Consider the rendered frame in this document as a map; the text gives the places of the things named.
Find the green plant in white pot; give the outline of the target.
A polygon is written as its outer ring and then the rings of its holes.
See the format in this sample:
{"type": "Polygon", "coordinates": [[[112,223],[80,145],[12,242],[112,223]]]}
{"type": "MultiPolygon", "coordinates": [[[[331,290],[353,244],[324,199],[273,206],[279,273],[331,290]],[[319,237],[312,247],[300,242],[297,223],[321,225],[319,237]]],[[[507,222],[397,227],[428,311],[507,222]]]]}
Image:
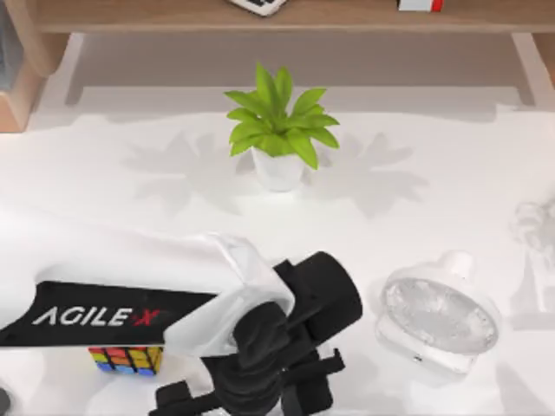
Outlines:
{"type": "Polygon", "coordinates": [[[340,122],[320,103],[326,88],[306,89],[291,102],[293,79],[286,67],[273,75],[258,63],[255,82],[250,92],[225,92],[237,105],[226,115],[236,122],[229,136],[230,155],[251,153],[261,184],[271,192],[289,192],[300,184],[306,168],[319,168],[314,141],[340,147],[330,131],[340,122]]]}

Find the white keyboard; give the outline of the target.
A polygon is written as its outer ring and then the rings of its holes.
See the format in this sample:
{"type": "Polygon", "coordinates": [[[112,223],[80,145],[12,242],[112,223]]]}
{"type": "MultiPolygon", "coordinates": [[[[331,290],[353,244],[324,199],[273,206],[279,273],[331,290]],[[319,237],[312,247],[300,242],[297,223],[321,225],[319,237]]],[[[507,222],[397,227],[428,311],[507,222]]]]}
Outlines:
{"type": "Polygon", "coordinates": [[[275,14],[288,0],[227,0],[243,10],[257,16],[267,17],[275,14]]]}

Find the multicoloured puzzle cube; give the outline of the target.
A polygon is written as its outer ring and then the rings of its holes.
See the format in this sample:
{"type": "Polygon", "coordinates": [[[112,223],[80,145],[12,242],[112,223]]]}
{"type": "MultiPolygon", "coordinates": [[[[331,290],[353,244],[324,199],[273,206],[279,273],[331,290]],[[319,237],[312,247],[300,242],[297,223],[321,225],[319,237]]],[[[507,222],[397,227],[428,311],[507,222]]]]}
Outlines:
{"type": "Polygon", "coordinates": [[[95,365],[103,372],[154,377],[160,371],[163,347],[88,348],[95,365]]]}

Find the wooden side cabinet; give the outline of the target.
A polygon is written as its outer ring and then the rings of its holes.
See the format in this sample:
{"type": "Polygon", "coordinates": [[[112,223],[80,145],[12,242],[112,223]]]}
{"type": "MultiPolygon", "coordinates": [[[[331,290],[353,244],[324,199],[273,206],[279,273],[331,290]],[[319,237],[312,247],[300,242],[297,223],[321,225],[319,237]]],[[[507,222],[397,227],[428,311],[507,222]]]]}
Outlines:
{"type": "Polygon", "coordinates": [[[40,0],[0,0],[0,133],[28,125],[43,82],[58,69],[69,41],[40,26],[40,0]]]}

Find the wooden shelf unit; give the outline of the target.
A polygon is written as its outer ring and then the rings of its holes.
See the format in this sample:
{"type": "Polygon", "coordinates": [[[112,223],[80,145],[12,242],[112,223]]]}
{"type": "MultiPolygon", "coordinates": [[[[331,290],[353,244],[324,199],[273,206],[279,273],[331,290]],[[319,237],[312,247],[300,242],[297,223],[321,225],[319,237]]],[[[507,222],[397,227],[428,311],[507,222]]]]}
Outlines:
{"type": "Polygon", "coordinates": [[[498,88],[525,103],[518,36],[530,36],[555,89],[555,0],[271,0],[257,16],[230,0],[27,0],[40,35],[63,41],[51,72],[69,105],[93,94],[173,107],[248,88],[257,64],[299,87],[436,91],[498,88]]]}

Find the small white desk fan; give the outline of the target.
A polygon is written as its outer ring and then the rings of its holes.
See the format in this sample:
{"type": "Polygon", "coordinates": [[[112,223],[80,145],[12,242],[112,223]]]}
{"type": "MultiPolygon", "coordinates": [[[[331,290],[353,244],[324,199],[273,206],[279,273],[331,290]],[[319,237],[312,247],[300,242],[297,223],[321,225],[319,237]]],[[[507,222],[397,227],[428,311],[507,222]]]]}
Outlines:
{"type": "Polygon", "coordinates": [[[493,300],[472,283],[465,251],[393,272],[382,286],[379,341],[412,362],[457,378],[499,342],[502,320],[493,300]]]}

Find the red and white box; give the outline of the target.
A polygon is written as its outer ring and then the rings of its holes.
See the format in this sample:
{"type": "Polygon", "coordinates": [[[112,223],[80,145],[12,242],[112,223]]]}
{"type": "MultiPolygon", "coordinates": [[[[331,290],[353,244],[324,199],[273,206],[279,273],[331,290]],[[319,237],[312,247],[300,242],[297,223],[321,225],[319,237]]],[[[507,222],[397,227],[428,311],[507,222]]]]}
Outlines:
{"type": "Polygon", "coordinates": [[[440,12],[444,0],[396,0],[399,11],[440,12]]]}

